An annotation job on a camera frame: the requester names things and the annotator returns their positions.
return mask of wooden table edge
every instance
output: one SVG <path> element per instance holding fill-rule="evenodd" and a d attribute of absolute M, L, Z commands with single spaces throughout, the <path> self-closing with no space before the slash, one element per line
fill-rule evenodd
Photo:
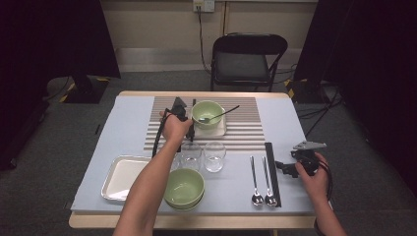
<path fill-rule="evenodd" d="M 155 229 L 305 229 L 313 228 L 315 216 L 306 215 L 158 215 Z M 118 214 L 72 212 L 73 228 L 114 228 Z"/>
<path fill-rule="evenodd" d="M 194 96 L 194 97 L 270 97 L 289 98 L 284 92 L 232 92 L 232 91 L 143 91 L 124 90 L 121 96 Z"/>

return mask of electrical outlet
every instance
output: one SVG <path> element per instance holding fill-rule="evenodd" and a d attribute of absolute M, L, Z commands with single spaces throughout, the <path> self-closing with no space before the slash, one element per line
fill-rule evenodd
<path fill-rule="evenodd" d="M 205 1 L 204 0 L 193 0 L 193 12 L 199 12 L 198 8 L 200 7 L 200 12 L 204 10 Z"/>
<path fill-rule="evenodd" d="M 205 12 L 214 12 L 214 0 L 205 0 Z"/>
<path fill-rule="evenodd" d="M 193 11 L 199 12 L 214 12 L 214 0 L 193 0 Z"/>

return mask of green bowl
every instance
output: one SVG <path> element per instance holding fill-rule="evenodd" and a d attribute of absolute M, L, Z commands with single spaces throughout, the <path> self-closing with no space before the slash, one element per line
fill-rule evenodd
<path fill-rule="evenodd" d="M 168 177 L 163 198 L 173 208 L 186 210 L 194 207 L 203 197 L 205 180 L 193 169 L 177 169 Z"/>
<path fill-rule="evenodd" d="M 214 101 L 200 101 L 191 108 L 194 124 L 202 130 L 215 129 L 220 123 L 222 116 L 209 120 L 207 123 L 200 122 L 200 118 L 212 118 L 223 113 L 223 108 Z"/>

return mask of rectangular tray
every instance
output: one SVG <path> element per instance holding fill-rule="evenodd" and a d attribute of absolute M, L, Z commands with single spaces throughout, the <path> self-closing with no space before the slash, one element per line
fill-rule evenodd
<path fill-rule="evenodd" d="M 150 157 L 120 155 L 110 166 L 101 195 L 108 200 L 126 201 L 129 190 Z"/>

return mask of black curtain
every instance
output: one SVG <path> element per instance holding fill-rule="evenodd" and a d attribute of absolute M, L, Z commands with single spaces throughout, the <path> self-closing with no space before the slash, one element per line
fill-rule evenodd
<path fill-rule="evenodd" d="M 51 79 L 120 78 L 99 0 L 1 0 L 0 35 L 0 161 Z"/>
<path fill-rule="evenodd" d="M 323 30 L 333 22 L 342 24 L 331 34 L 309 32 L 309 47 L 303 49 L 305 57 L 300 58 L 297 70 L 303 69 L 306 77 L 320 75 L 340 84 L 343 98 L 363 124 L 370 144 L 417 195 L 415 4 L 404 0 L 336 2 L 320 0 L 316 11 L 320 16 L 315 14 L 312 26 Z M 329 41 L 326 54 L 309 53 L 315 51 L 315 42 Z"/>

